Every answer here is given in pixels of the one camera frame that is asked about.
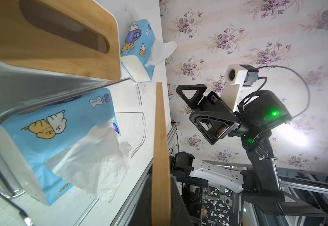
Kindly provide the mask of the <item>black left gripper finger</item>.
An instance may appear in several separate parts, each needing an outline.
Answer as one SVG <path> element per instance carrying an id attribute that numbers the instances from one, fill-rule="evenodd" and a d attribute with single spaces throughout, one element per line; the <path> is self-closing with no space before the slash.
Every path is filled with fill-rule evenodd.
<path id="1" fill-rule="evenodd" d="M 192 226 L 193 222 L 186 209 L 174 179 L 170 179 L 170 209 L 152 201 L 152 167 L 149 168 L 143 190 L 137 201 L 128 226 Z"/>

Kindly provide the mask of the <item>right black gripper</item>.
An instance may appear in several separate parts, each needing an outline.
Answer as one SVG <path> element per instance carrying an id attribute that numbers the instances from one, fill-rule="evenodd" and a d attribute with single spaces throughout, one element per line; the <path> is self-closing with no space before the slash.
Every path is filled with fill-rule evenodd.
<path id="1" fill-rule="evenodd" d="M 249 123 L 239 112 L 233 112 L 215 93 L 204 96 L 207 86 L 179 85 L 177 94 L 192 109 L 189 120 L 202 136 L 214 145 L 224 137 L 244 137 L 249 133 Z"/>

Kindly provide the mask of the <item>bamboo tissue box lid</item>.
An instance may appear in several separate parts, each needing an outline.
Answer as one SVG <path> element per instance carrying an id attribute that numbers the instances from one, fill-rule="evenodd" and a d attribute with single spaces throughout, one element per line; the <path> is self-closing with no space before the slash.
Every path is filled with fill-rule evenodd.
<path id="1" fill-rule="evenodd" d="M 161 82 L 156 84 L 154 153 L 152 167 L 152 201 L 170 209 L 170 163 L 165 120 L 164 92 Z"/>

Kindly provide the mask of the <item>clear plastic tissue box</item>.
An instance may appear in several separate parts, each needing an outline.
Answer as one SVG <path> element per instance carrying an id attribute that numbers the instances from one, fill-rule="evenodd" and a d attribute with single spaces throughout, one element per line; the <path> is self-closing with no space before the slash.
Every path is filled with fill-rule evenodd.
<path id="1" fill-rule="evenodd" d="M 114 138 L 93 128 L 116 119 L 131 145 L 129 170 L 111 202 L 62 180 L 46 167 L 68 148 L 98 157 L 111 153 Z M 148 117 L 134 79 L 116 82 L 41 79 L 38 85 L 0 78 L 0 226 L 111 226 L 151 157 L 145 152 Z"/>

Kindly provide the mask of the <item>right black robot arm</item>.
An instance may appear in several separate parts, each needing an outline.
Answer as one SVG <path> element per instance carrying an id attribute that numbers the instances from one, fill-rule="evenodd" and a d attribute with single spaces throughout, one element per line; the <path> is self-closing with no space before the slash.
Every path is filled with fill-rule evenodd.
<path id="1" fill-rule="evenodd" d="M 300 199 L 286 201 L 289 194 L 281 188 L 269 137 L 271 129 L 291 121 L 292 116 L 276 95 L 255 91 L 252 102 L 241 102 L 239 110 L 233 111 L 215 92 L 205 96 L 206 89 L 203 84 L 180 85 L 176 91 L 192 110 L 190 121 L 211 145 L 224 137 L 241 139 L 253 167 L 241 172 L 242 199 L 257 205 L 264 214 L 325 217 L 326 212 Z"/>

